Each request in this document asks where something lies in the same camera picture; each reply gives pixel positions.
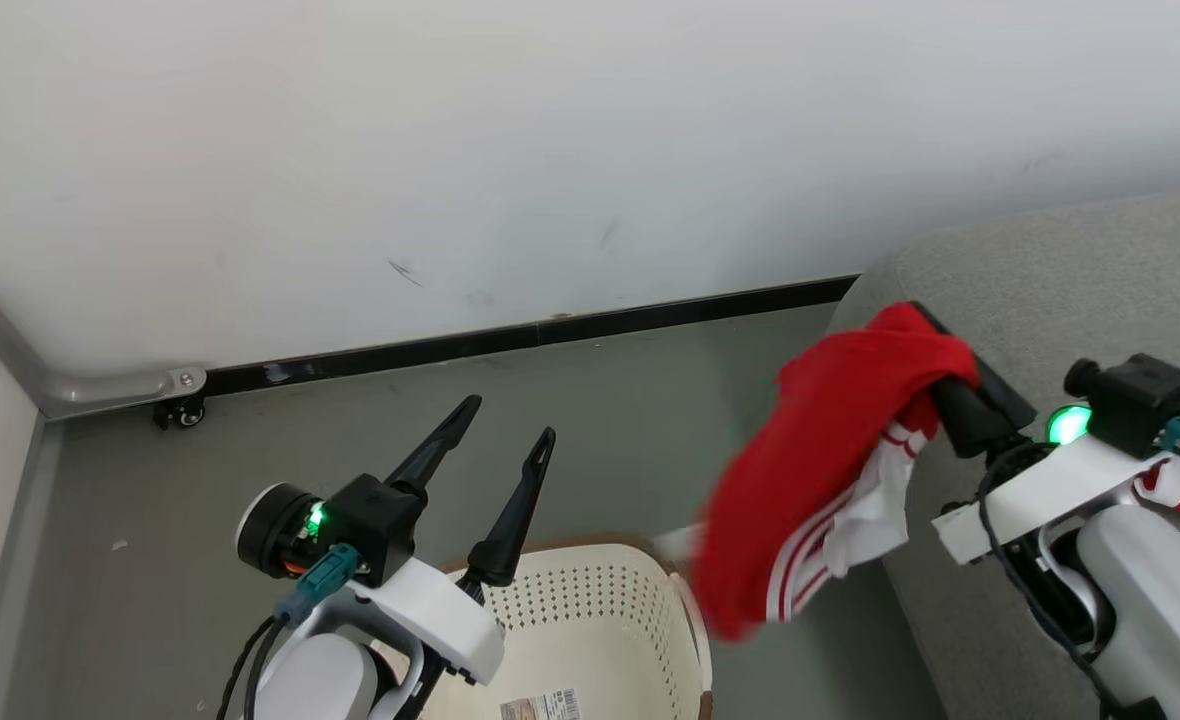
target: green light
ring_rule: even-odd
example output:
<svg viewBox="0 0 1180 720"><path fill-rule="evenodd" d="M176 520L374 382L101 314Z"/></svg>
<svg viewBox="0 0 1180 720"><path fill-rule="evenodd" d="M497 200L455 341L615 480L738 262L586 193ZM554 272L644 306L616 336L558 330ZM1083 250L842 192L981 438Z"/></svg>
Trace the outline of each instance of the green light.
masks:
<svg viewBox="0 0 1180 720"><path fill-rule="evenodd" d="M1060 407L1051 418L1048 418L1048 441L1057 445L1066 445L1068 441L1088 432L1088 418L1092 415L1092 407L1083 405L1066 405Z"/></svg>
<svg viewBox="0 0 1180 720"><path fill-rule="evenodd" d="M317 536L319 525L324 524L326 519L328 519L328 513L324 512L324 504L316 502L315 506L310 510L310 518L306 519L306 532L312 537Z"/></svg>

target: gray sofa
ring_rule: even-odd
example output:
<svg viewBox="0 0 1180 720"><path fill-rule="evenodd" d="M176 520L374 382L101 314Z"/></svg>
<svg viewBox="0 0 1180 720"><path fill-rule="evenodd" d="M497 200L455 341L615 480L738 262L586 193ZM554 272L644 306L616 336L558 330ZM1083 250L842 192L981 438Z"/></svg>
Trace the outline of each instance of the gray sofa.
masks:
<svg viewBox="0 0 1180 720"><path fill-rule="evenodd" d="M919 300L1041 411L1080 356L1180 365L1180 195L1020 215L916 242L866 271L832 329ZM996 562L957 567L929 522L974 497L982 464L946 441L910 482L910 542L885 561L951 720L1096 719L1089 685L1044 639ZM1174 523L1180 528L1180 518Z"/></svg>

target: barcode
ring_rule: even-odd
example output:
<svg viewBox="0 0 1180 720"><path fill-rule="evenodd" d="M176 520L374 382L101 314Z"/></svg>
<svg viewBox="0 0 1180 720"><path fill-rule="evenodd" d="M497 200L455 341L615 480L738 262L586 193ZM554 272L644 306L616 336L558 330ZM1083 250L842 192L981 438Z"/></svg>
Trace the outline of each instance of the barcode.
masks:
<svg viewBox="0 0 1180 720"><path fill-rule="evenodd" d="M577 690L563 690L563 706L568 707L568 720L581 720L581 707L577 707Z"/></svg>

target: laundry basket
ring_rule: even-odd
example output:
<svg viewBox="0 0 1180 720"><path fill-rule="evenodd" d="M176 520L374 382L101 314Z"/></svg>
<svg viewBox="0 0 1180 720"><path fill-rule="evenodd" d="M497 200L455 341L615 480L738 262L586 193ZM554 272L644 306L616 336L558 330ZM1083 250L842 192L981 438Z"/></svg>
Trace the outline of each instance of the laundry basket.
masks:
<svg viewBox="0 0 1180 720"><path fill-rule="evenodd" d="M696 602L641 538L524 552L514 583L485 593L506 626L506 660L489 687L445 678L424 720L709 719Z"/></svg>

